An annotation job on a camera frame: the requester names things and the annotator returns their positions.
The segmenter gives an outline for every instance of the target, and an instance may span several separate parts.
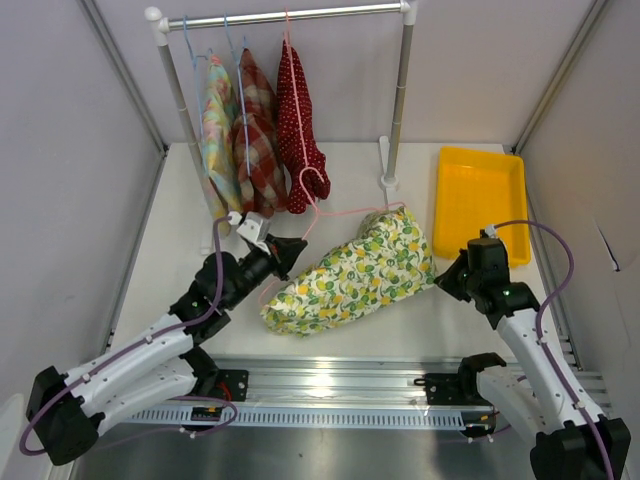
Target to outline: lemon pattern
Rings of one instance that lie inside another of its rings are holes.
[[[306,269],[261,314],[272,332],[306,337],[429,288],[435,276],[431,250],[411,212],[372,213],[355,240]]]

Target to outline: fabric bag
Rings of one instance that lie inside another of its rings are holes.
[[[411,212],[372,213],[354,240],[305,270],[261,314],[272,332],[305,337],[430,288],[435,277],[431,249]]]

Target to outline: white table surface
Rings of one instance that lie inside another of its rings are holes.
[[[399,196],[414,213],[431,239],[435,211],[437,165],[443,144],[402,144],[397,174]],[[502,152],[500,145],[459,145]],[[377,143],[320,143],[327,156],[331,194],[320,207],[327,212],[384,205],[378,185],[381,174]],[[132,338],[156,321],[189,287],[204,260],[200,251],[210,217],[186,144],[174,144],[158,186],[117,324],[114,346]],[[299,237],[312,220],[304,215],[276,214],[271,233]],[[353,238],[364,214],[321,218],[309,236],[292,277],[315,262],[333,246]],[[248,252],[233,233],[223,249],[240,258]],[[450,261],[436,259],[442,272]],[[544,289],[535,261],[512,270],[512,281],[529,284],[539,301]],[[254,291],[230,312],[231,323],[203,347],[215,356],[271,358],[341,357],[395,360],[456,359],[483,352],[497,352],[507,360],[513,354],[471,304],[457,302],[437,287],[383,308],[352,324],[308,338],[270,333],[259,315]],[[265,301],[277,287],[265,296]],[[544,319],[552,326],[550,313]]]

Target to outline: yellow tray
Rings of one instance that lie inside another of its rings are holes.
[[[480,229],[507,220],[527,219],[524,164],[520,157],[443,147],[438,167],[433,251],[457,258]],[[501,228],[512,267],[531,261],[526,225]]]

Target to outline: metal rod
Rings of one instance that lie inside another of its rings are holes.
[[[169,50],[169,45],[159,45],[158,51],[160,52],[160,58],[162,58],[164,71],[167,74],[167,80],[169,80],[169,87],[171,87],[173,99],[176,102],[176,107],[178,108],[182,129],[184,130],[184,134],[187,136],[187,144],[189,145],[191,158],[196,166],[196,171],[199,172],[202,170],[202,153],[200,152],[200,146],[198,145],[198,139],[196,138],[193,124],[191,123],[189,110],[187,110],[187,104],[184,101],[184,95],[182,94],[182,88],[180,87],[180,80],[178,80],[176,66],[173,63],[171,50]]]
[[[109,30],[109,27],[102,16],[100,8],[98,8],[98,5],[94,0],[78,0],[78,4],[82,9],[85,18],[88,20],[93,31],[98,37],[98,41],[102,45],[109,63],[111,63],[114,72],[118,76],[120,82],[122,82],[122,85],[129,96],[129,100],[131,100],[134,109],[140,116],[140,119],[151,136],[153,143],[158,151],[164,152],[164,142],[162,141],[158,125],[156,124],[149,107],[138,89],[138,85],[133,80],[133,76],[131,75],[127,64],[122,58],[122,54],[113,39],[113,34]]]
[[[531,135],[533,135],[533,132],[538,128],[538,125],[551,108],[551,105],[562,90],[567,78],[569,78],[569,74],[577,63],[578,58],[580,58],[593,32],[604,18],[605,10],[611,2],[612,0],[595,0],[591,5],[582,24],[571,40],[569,48],[562,57],[558,68],[556,68],[556,71],[553,73],[547,88],[542,94],[542,97],[540,97],[535,110],[518,137],[518,141],[513,147],[514,154],[520,155],[522,153]]]
[[[396,99],[393,105],[393,121],[391,122],[391,138],[389,139],[389,161],[384,173],[383,182],[395,182],[396,161],[398,160],[398,146],[400,145],[400,129],[402,127],[402,112],[404,110],[404,94],[407,89],[407,73],[409,71],[409,57],[411,54],[411,38],[413,25],[402,28],[402,46],[400,47],[400,65],[398,67],[398,83],[396,85]]]
[[[118,286],[118,293],[116,294],[113,307],[109,312],[109,331],[107,337],[104,339],[104,343],[102,345],[101,353],[104,353],[106,349],[110,346],[110,342],[113,339],[113,334],[116,331],[116,327],[118,326],[118,321],[120,320],[120,313],[122,313],[122,307],[124,306],[124,301],[127,295],[127,289],[129,288],[129,283],[131,281],[131,275],[133,275],[133,269],[136,265],[136,259],[138,258],[138,252],[140,251],[140,246],[142,245],[142,238],[144,236],[144,231],[147,227],[147,221],[149,220],[149,215],[151,215],[151,207],[153,207],[153,200],[156,197],[156,192],[158,191],[158,185],[160,185],[160,178],[162,177],[162,171],[165,166],[166,155],[163,154],[158,162],[158,166],[156,171],[153,174],[153,181],[149,186],[149,190],[146,195],[146,200],[144,203],[144,208],[141,213],[140,223],[138,224],[138,229],[136,231],[136,236],[133,241],[133,245],[131,247],[131,251],[129,253],[129,258],[127,260],[127,266],[123,272],[123,275],[120,279],[120,283]]]
[[[289,20],[311,20],[316,18],[345,17],[351,15],[369,15],[374,13],[402,13],[406,11],[406,1],[397,3],[383,3],[380,5],[361,5],[357,7],[319,8],[314,10],[297,10],[289,12]],[[187,19],[187,29],[224,27],[225,17],[199,17]],[[227,16],[228,25],[251,25],[256,23],[284,22],[287,19],[285,12],[256,13],[250,15]],[[182,18],[173,18],[168,22],[169,31],[182,30],[184,22]]]

